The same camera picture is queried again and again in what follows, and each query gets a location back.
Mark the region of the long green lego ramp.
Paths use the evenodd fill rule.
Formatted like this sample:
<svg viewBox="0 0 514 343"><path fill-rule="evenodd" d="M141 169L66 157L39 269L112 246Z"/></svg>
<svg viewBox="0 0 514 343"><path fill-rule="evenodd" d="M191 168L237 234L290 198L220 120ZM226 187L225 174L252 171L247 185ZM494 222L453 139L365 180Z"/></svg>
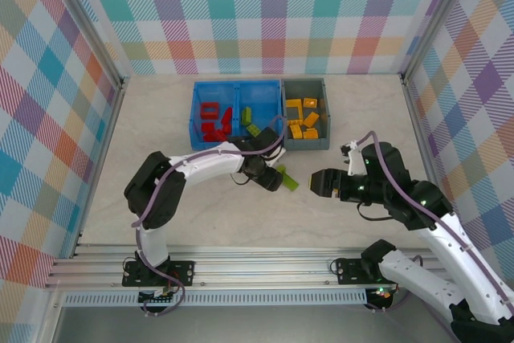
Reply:
<svg viewBox="0 0 514 343"><path fill-rule="evenodd" d="M278 165L276 170L282 174L282 185L285 186L291 192L294 192L299 187L299 183L292 178L288 173L285 165Z"/></svg>

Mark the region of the blue plastic bin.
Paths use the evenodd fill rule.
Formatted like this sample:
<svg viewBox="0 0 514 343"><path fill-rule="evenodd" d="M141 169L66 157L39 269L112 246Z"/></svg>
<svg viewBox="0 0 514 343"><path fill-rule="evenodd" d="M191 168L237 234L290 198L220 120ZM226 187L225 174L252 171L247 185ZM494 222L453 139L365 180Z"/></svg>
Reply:
<svg viewBox="0 0 514 343"><path fill-rule="evenodd" d="M235 118L239 119L234 134L247 137L246 125L241 122L243 110L251 110L250 123L263 131L273 129L278 137L283 132L283 122L277 116L283 115L282 92L279 80L238 80L235 82L237 108Z"/></svg>
<svg viewBox="0 0 514 343"><path fill-rule="evenodd" d="M233 108L232 133L231 135L226 135L226 139L236 136L234 128L239 122L239 119L235 118L237 108L236 92L237 88L234 81L197 81L194 83L189 122L190 144L193 150L208 149L219 143L204 142L203 136L205 133L202 132L201 125L202 122L214 122L216 130L221 130L220 121L228 107ZM203 120L200 117L200 104L203 102L219 103L219 118L217 120Z"/></svg>

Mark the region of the grey plastic bin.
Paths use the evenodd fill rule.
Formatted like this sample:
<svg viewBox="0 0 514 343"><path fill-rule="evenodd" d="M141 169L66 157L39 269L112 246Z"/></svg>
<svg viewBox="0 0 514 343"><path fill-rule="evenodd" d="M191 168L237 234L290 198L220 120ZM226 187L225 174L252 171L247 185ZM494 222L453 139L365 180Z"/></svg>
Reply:
<svg viewBox="0 0 514 343"><path fill-rule="evenodd" d="M328 97L324 80L322 78L310 78L310 79L284 79L281 80L282 88L282 102L283 111L285 110L286 99L301 99L305 97L318 99L317 108L304 108L304 118L308 116L310 112L316 112L320 115L319 120L315 123L314 127L317 129L319 138L314 140L308 139L292 139L289 127L284 137L284 145L287 151L300 151L300 150L328 150L330 145L330 127L331 127L331 116L328 107ZM302 132L307 127L300 125Z"/></svg>

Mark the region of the yellow lego window frame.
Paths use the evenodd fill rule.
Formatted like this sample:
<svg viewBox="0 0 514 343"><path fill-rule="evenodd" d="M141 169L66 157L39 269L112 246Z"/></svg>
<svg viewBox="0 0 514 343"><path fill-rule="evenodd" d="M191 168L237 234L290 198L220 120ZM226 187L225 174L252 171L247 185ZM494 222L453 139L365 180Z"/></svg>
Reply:
<svg viewBox="0 0 514 343"><path fill-rule="evenodd" d="M301 125L303 123L303 101L301 99L286 99L284 112L288 125Z"/></svg>

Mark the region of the aluminium side rail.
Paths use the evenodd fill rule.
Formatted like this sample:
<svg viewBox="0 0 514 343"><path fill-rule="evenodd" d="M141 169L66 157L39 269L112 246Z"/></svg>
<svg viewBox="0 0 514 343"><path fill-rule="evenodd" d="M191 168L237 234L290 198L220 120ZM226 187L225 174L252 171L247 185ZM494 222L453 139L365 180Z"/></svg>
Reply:
<svg viewBox="0 0 514 343"><path fill-rule="evenodd" d="M129 86L130 80L130 76L121 79L120 85L116 89L115 98L112 106L112 114L108 120L108 125L104 131L97 163L95 164L95 168L92 171L92 180L88 190L88 196L86 197L84 208L80 212L80 216L78 217L75 223L73 232L71 233L71 241L67 246L66 253L64 255L65 258L71 258L74 255L76 246L84 232L85 223L87 222L87 218L93 204L97 186L100 181L100 176L104 168L105 159L108 154L108 148L112 141L112 136L116 128L116 123L120 115L120 110L124 102L124 97Z"/></svg>
<svg viewBox="0 0 514 343"><path fill-rule="evenodd" d="M414 219L410 220L406 227L409 231L413 231L420 239L424 239L431 250L435 247L438 250L436 255L439 255L440 251L450 254L462 254L466 251L464 249L465 244L459 239L459 234L456 234L451 229L451 225L445 224L443 221L444 216L451 221L456 220L455 214L452 212L450 203L436 184L434 168L428 157L428 148L422 135L419 116L416 112L412 96L406 81L401 76L399 79L414 129L422 165L428 177L427 181L414 179L411 183L412 187L408 189L408 194L412 194L412 197L408 200L408 205L410 205L410 201L414 201L416 204L412 207Z"/></svg>

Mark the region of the aluminium front rail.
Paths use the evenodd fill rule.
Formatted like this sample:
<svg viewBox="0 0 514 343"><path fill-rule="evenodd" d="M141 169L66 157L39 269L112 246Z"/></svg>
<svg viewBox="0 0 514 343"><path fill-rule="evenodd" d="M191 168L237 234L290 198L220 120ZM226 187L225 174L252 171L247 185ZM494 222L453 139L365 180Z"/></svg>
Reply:
<svg viewBox="0 0 514 343"><path fill-rule="evenodd" d="M69 259L57 259L48 291L122 290L132 244L80 244ZM335 288L337 258L357 259L357 248L171 246L172 261L191 261L189 290Z"/></svg>

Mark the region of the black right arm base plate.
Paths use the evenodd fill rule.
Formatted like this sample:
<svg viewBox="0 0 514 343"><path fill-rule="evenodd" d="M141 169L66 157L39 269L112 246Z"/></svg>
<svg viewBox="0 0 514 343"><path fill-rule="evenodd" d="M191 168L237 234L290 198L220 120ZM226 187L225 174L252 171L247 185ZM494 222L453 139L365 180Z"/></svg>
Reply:
<svg viewBox="0 0 514 343"><path fill-rule="evenodd" d="M379 272L377 265L366 263L362 259L338 258L330 263L329 270L337 276L339 285L389 285L394 283Z"/></svg>

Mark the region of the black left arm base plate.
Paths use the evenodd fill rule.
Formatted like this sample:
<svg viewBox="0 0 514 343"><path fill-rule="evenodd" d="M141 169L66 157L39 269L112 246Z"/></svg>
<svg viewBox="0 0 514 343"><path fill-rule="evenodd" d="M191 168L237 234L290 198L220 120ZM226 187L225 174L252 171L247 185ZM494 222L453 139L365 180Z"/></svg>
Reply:
<svg viewBox="0 0 514 343"><path fill-rule="evenodd" d="M169 279L149 269L142 261L131 259L124 263L123 287L176 287ZM194 261L166 261L157 270L187 287L191 286L194 278Z"/></svg>

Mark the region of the aluminium corner post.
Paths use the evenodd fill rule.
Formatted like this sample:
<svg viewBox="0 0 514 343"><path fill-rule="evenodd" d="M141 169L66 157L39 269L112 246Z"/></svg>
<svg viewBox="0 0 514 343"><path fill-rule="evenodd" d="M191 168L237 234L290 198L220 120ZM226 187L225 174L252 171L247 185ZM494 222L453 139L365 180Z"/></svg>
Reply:
<svg viewBox="0 0 514 343"><path fill-rule="evenodd" d="M91 45L93 53L97 55L100 65L107 72L108 78L118 89L122 89L129 78L126 76L126 71L121 71L120 67L116 65L116 61L105 46L105 40L101 34L103 28L98 28L99 12L94 10L92 0L63 1L78 28Z"/></svg>
<svg viewBox="0 0 514 343"><path fill-rule="evenodd" d="M409 28L400 59L394 67L404 84L421 65L439 28L447 20L456 0L422 0Z"/></svg>

